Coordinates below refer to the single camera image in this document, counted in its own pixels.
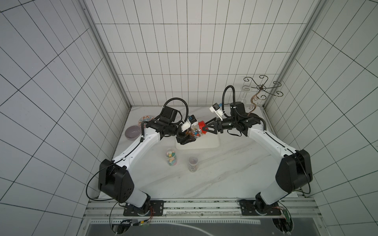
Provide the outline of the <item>clear lollipop jar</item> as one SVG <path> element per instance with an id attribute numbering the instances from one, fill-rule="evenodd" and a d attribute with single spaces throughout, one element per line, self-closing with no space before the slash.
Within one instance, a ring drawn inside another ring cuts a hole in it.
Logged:
<path id="1" fill-rule="evenodd" d="M 188 130 L 188 134 L 195 139 L 198 139 L 204 135 L 198 124 L 192 125 Z"/>

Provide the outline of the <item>red jar lid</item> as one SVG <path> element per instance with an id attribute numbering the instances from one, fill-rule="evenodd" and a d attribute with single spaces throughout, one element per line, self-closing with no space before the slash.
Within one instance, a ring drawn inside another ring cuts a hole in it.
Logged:
<path id="1" fill-rule="evenodd" d="M 205 135 L 207 133 L 207 129 L 206 129 L 207 124 L 204 121 L 200 121 L 198 123 L 198 125 L 199 125 L 199 129 L 201 130 L 202 134 Z"/>

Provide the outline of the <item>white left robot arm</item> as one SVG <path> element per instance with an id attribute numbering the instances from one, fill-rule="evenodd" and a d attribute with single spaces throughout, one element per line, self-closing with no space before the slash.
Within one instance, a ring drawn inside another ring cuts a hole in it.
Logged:
<path id="1" fill-rule="evenodd" d="M 179 121 L 175 121 L 179 111 L 168 106 L 172 101 L 181 101 L 186 108 L 185 115 Z M 181 145 L 194 142 L 195 138 L 189 134 L 193 125 L 194 122 L 189 120 L 189 107 L 185 100 L 178 97 L 167 100 L 159 115 L 141 124 L 141 135 L 136 141 L 112 160 L 101 162 L 98 172 L 99 191 L 118 203 L 130 204 L 146 212 L 151 197 L 135 187 L 130 170 L 165 137 L 175 137 Z"/>

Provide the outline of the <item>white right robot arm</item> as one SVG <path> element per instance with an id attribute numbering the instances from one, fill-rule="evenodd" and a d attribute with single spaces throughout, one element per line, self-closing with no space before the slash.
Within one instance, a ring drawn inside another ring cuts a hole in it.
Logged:
<path id="1" fill-rule="evenodd" d="M 240 134 L 256 141 L 279 164 L 275 180 L 256 195 L 256 206 L 270 207 L 290 193 L 308 185 L 313 180 L 310 154 L 297 150 L 281 141 L 267 130 L 263 118 L 254 113 L 246 113 L 242 102 L 232 99 L 230 114 L 227 115 L 224 105 L 215 103 L 211 111 L 217 117 L 206 122 L 202 130 L 213 134 L 236 129 Z"/>

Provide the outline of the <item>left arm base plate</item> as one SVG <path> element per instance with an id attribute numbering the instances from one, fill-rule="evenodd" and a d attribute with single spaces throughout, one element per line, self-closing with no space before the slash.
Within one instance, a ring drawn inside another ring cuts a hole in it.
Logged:
<path id="1" fill-rule="evenodd" d="M 123 216 L 162 216 L 164 210 L 163 200 L 148 200 L 142 207 L 131 204 L 124 206 Z"/>

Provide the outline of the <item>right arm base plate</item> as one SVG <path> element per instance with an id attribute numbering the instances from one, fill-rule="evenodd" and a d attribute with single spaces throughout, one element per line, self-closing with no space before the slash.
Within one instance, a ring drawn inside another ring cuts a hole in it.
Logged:
<path id="1" fill-rule="evenodd" d="M 278 202 L 267 205 L 263 200 L 247 200 L 238 201 L 243 216 L 281 216 Z"/>

